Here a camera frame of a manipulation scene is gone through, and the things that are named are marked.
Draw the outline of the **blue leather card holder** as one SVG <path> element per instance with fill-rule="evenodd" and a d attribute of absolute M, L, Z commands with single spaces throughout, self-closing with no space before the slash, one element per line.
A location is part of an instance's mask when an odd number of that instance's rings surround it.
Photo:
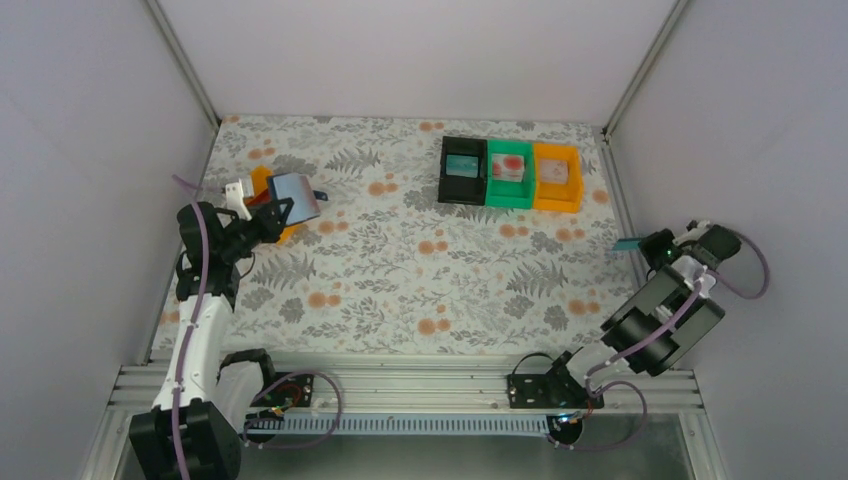
<path fill-rule="evenodd" d="M 286 227 L 302 224 L 321 214 L 320 202 L 327 202 L 329 196 L 314 190 L 307 176 L 299 173 L 272 175 L 267 179 L 273 202 L 280 206 Z"/>

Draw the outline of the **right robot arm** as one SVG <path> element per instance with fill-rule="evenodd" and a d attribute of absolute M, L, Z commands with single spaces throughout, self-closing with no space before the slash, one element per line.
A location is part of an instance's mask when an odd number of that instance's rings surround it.
<path fill-rule="evenodd" d="M 711 290 L 718 267 L 741 247 L 735 231 L 709 221 L 692 221 L 680 235 L 663 229 L 640 239 L 652 276 L 602 324 L 598 341 L 564 352 L 547 379 L 568 401 L 582 402 L 600 393 L 605 377 L 668 370 L 724 318 Z"/>

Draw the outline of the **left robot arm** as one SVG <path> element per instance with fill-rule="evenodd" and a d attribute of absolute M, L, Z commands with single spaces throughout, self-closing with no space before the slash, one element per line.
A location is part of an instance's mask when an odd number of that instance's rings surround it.
<path fill-rule="evenodd" d="M 176 266 L 179 329 L 151 409 L 135 415 L 128 437 L 148 479 L 234 479 L 246 417 L 273 383 L 267 352 L 223 356 L 241 275 L 237 263 L 283 233 L 294 207 L 273 200 L 242 219 L 233 210 L 192 202 L 177 214 L 184 250 Z"/>

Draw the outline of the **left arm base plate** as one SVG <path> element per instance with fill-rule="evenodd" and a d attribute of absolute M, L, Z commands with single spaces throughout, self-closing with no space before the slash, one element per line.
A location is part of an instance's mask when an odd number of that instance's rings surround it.
<path fill-rule="evenodd" d="M 236 380 L 220 380 L 216 387 L 216 397 L 225 394 L 253 393 L 251 408 L 308 408 L 312 404 L 315 376 L 304 374 L 294 376 L 265 395 L 256 398 L 264 385 L 260 383 L 255 388 L 249 385 L 239 386 Z"/>

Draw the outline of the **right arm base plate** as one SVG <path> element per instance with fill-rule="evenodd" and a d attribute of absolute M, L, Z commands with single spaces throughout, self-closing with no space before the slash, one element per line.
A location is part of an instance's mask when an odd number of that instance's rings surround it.
<path fill-rule="evenodd" d="M 547 374 L 510 374 L 507 397 L 512 409 L 602 409 L 603 397 L 591 399 L 571 377 Z"/>

